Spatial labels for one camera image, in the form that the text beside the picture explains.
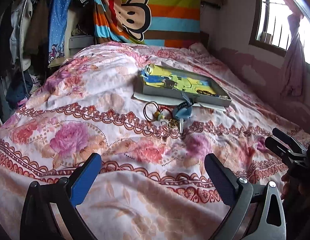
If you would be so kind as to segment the person's right hand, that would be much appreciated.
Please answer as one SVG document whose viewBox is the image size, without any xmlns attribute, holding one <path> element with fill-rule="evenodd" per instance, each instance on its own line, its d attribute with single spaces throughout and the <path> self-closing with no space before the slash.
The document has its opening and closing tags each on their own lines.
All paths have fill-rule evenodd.
<svg viewBox="0 0 310 240">
<path fill-rule="evenodd" d="M 292 178 L 288 173 L 282 176 L 281 181 L 284 182 L 281 193 L 282 200 L 284 200 L 290 193 L 296 190 L 298 190 L 301 195 L 305 194 L 303 186 L 297 180 Z"/>
</svg>

